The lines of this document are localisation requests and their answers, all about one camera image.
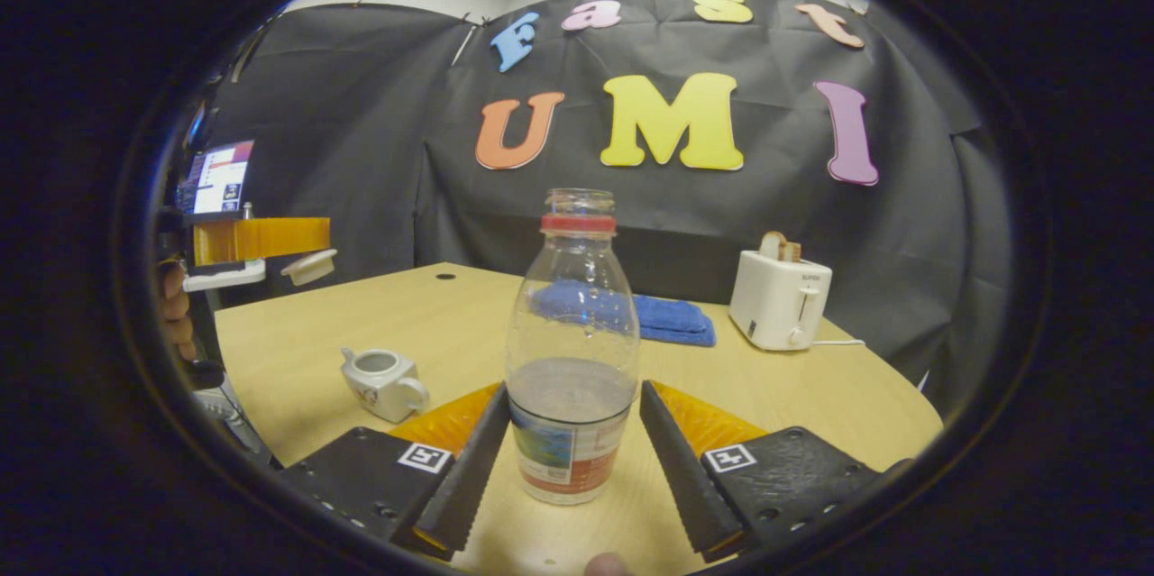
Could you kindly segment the white toaster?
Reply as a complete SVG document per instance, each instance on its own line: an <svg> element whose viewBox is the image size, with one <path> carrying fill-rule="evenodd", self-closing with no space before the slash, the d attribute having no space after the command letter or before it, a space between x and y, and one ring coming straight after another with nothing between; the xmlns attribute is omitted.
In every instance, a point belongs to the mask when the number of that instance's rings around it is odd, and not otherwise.
<svg viewBox="0 0 1154 576"><path fill-rule="evenodd" d="M739 253L728 314L755 347L795 352L812 346L829 300L831 268L802 260Z"/></svg>

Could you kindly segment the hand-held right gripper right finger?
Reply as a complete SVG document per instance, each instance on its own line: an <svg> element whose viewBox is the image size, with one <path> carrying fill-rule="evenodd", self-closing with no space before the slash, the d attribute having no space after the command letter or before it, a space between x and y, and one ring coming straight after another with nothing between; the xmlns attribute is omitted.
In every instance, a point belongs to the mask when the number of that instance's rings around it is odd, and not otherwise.
<svg viewBox="0 0 1154 576"><path fill-rule="evenodd" d="M883 484L812 431L767 432L655 380L640 386L640 420L690 546L709 562L807 543Z"/></svg>

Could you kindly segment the computer monitor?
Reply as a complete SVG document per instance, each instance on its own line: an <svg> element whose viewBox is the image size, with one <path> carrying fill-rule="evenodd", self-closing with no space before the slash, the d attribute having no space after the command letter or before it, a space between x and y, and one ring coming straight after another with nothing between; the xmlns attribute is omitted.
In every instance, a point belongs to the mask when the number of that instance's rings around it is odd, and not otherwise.
<svg viewBox="0 0 1154 576"><path fill-rule="evenodd" d="M242 210L254 145L255 140L246 140L194 154L187 178L177 188L177 208L192 215Z"/></svg>

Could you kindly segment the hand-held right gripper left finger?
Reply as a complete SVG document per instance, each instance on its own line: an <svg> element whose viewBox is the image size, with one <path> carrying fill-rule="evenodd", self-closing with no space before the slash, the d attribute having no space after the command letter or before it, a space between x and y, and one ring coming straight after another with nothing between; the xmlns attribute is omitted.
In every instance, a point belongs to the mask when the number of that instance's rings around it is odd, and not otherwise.
<svg viewBox="0 0 1154 576"><path fill-rule="evenodd" d="M380 543L454 554L466 547L509 420L505 384L493 383L391 431L358 425L280 477Z"/></svg>

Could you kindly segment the blue folded towel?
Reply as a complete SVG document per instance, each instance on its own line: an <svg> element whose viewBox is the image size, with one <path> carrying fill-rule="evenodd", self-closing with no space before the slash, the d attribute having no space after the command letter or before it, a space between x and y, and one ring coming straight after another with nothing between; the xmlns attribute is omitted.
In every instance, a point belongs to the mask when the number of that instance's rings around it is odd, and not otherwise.
<svg viewBox="0 0 1154 576"><path fill-rule="evenodd" d="M699 306L681 300L631 297L643 339L713 347L717 335L712 320ZM627 316L625 294L608 287L594 287L580 280L556 280L537 290L530 298L535 315L577 326L595 326L623 331Z"/></svg>

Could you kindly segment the black backdrop cloth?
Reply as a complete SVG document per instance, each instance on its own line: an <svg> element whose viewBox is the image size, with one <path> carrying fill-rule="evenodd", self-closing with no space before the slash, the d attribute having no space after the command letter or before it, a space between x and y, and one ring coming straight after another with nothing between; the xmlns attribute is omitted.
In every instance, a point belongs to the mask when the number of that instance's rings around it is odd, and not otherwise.
<svg viewBox="0 0 1154 576"><path fill-rule="evenodd" d="M996 357L1012 287L1004 151L962 87L889 14L820 0L547 0L509 72L490 39L407 6L322 5L263 33L215 96L213 145L253 141L260 217L329 217L330 286L454 262L527 271L550 188L617 199L638 293L726 304L739 252L770 230L832 268L825 315L941 416ZM609 145L610 78L674 100L735 80L739 169L675 151L631 167Z"/></svg>

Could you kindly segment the clear plastic water bottle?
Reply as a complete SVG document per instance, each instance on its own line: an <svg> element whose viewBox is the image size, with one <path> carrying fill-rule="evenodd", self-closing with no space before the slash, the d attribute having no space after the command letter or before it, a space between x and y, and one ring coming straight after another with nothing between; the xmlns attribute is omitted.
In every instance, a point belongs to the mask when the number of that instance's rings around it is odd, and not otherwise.
<svg viewBox="0 0 1154 576"><path fill-rule="evenodd" d="M610 479L638 391L640 326L609 190L553 188L508 326L504 387L524 489L584 504Z"/></svg>

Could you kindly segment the toast slice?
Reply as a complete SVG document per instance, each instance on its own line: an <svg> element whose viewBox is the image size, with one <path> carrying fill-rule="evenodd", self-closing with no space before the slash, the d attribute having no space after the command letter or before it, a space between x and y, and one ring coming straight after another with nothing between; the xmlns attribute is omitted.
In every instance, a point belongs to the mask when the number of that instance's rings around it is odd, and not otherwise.
<svg viewBox="0 0 1154 576"><path fill-rule="evenodd" d="M802 260L802 246L788 240L784 233L770 231L763 235L758 254L778 262L799 263Z"/></svg>

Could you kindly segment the white floral teacup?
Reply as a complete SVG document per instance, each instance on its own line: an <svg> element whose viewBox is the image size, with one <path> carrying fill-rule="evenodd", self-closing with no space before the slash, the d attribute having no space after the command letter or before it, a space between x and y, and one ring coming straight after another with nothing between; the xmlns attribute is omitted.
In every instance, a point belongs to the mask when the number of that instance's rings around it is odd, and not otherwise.
<svg viewBox="0 0 1154 576"><path fill-rule="evenodd" d="M415 362L394 351L370 349L364 352L343 347L342 374L360 407L380 419L398 425L420 416L430 403Z"/></svg>

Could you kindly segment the white power strip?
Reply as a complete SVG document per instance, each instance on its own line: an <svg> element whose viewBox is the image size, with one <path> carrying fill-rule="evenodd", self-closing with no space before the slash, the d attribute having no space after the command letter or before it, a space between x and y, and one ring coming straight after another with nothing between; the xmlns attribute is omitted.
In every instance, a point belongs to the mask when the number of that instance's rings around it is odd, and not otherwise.
<svg viewBox="0 0 1154 576"><path fill-rule="evenodd" d="M187 293L195 293L219 287L243 286L260 280L265 280L264 259L192 268L183 278L183 289Z"/></svg>

